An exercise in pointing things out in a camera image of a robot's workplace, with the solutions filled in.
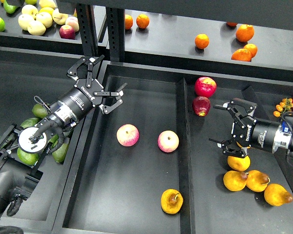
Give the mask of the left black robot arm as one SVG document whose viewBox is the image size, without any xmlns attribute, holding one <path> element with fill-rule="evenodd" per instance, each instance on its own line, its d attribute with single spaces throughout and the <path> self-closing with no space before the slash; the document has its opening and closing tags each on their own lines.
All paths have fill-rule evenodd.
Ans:
<svg viewBox="0 0 293 234">
<path fill-rule="evenodd" d="M 0 137 L 0 218 L 4 212 L 15 215 L 31 196 L 42 177 L 41 163 L 63 146 L 65 132 L 73 130 L 96 107 L 106 115 L 122 104 L 125 85 L 111 92 L 97 80 L 103 59 L 81 57 L 67 71 L 76 82 L 71 90 L 52 104 L 34 97 L 46 110 L 46 117 L 26 128 L 12 124 Z M 16 226 L 0 227 L 0 234 L 22 233 Z"/>
</svg>

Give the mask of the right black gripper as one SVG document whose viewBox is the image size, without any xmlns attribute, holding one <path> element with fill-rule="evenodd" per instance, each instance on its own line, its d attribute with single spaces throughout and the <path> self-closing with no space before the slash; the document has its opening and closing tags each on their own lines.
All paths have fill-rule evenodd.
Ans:
<svg viewBox="0 0 293 234">
<path fill-rule="evenodd" d="M 283 144 L 283 133 L 281 124 L 271 120 L 256 118 L 253 116 L 257 104 L 240 98 L 234 98 L 223 105 L 214 105 L 214 109 L 228 111 L 234 122 L 232 125 L 233 136 L 237 137 L 228 140 L 218 141 L 209 138 L 209 141 L 217 144 L 226 156 L 245 158 L 247 150 L 244 147 L 251 147 L 266 152 L 275 153 Z M 234 143 L 239 143 L 239 149 L 231 148 Z"/>
</svg>

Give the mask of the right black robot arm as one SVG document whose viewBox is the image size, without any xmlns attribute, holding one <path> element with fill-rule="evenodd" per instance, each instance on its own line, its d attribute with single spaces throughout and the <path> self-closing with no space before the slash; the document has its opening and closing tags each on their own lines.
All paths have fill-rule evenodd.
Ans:
<svg viewBox="0 0 293 234">
<path fill-rule="evenodd" d="M 255 117 L 257 104 L 240 98 L 213 107 L 227 111 L 233 119 L 230 139 L 209 139 L 224 155 L 245 158 L 248 148 L 271 153 L 282 148 L 293 153 L 293 112 L 285 113 L 281 122 L 275 122 Z"/>
</svg>

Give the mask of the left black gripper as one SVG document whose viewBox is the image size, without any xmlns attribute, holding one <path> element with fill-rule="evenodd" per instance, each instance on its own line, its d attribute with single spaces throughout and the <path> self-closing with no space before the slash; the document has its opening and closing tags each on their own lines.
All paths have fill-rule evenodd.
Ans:
<svg viewBox="0 0 293 234">
<path fill-rule="evenodd" d="M 81 57 L 67 71 L 67 76 L 77 83 L 62 95 L 58 102 L 66 105 L 70 115 L 76 120 L 83 119 L 94 107 L 99 107 L 102 114 L 107 115 L 123 103 L 123 89 L 127 83 L 122 84 L 114 92 L 103 91 L 103 86 L 93 78 L 95 66 L 100 65 L 104 58 L 104 55 L 98 58 Z M 105 99 L 112 100 L 112 104 L 103 104 Z"/>
</svg>

